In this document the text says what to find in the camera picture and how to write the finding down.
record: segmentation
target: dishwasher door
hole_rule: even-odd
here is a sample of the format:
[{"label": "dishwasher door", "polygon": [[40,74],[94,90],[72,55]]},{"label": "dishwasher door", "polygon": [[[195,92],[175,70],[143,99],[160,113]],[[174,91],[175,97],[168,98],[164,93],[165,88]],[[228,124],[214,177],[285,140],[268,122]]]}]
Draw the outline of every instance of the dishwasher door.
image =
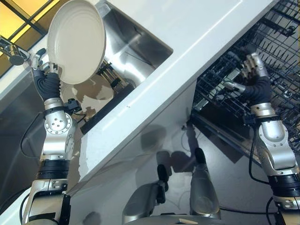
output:
[{"label": "dishwasher door", "polygon": [[289,144],[300,154],[300,12],[297,0],[279,1],[263,18],[217,59],[197,80],[192,119],[221,139],[249,155],[250,115],[247,100],[222,83],[244,83],[241,69],[245,47],[252,45],[269,72],[271,103],[288,129]]}]

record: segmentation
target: silver cylinder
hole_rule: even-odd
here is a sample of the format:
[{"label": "silver cylinder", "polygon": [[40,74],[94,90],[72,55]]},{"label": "silver cylinder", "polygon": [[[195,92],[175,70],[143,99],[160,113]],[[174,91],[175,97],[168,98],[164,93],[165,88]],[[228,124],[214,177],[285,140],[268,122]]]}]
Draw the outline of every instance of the silver cylinder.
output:
[{"label": "silver cylinder", "polygon": [[276,116],[271,103],[260,103],[251,106],[251,112],[254,113],[258,118]]}]

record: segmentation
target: stainless steel sink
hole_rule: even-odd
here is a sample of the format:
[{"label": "stainless steel sink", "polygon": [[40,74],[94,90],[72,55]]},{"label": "stainless steel sink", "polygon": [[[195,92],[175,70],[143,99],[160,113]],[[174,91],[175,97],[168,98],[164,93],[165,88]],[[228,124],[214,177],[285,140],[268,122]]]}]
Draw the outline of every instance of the stainless steel sink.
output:
[{"label": "stainless steel sink", "polygon": [[105,60],[138,86],[171,54],[172,49],[114,6],[96,5],[106,30]]}]

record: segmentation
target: black flexible wrist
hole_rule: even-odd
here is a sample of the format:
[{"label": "black flexible wrist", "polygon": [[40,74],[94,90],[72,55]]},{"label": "black flexible wrist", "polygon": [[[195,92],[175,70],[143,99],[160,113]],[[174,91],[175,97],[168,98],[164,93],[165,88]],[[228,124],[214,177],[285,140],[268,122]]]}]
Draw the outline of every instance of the black flexible wrist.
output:
[{"label": "black flexible wrist", "polygon": [[255,85],[247,86],[243,94],[249,98],[251,105],[257,105],[271,100],[270,79],[267,76],[256,77]]},{"label": "black flexible wrist", "polygon": [[36,89],[42,99],[60,97],[60,78],[56,73],[48,73],[47,76],[40,70],[32,70]]}]

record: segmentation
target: dishwasher rack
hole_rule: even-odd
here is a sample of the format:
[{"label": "dishwasher rack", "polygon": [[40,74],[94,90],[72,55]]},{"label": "dishwasher rack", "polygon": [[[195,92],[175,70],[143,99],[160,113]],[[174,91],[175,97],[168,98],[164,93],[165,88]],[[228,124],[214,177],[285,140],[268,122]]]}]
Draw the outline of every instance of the dishwasher rack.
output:
[{"label": "dishwasher rack", "polygon": [[271,103],[289,132],[289,143],[300,154],[300,12],[297,0],[281,0],[197,80],[193,109],[210,102],[237,118],[250,114],[248,101],[222,83],[245,84],[241,74],[246,47],[256,48],[269,72]]}]

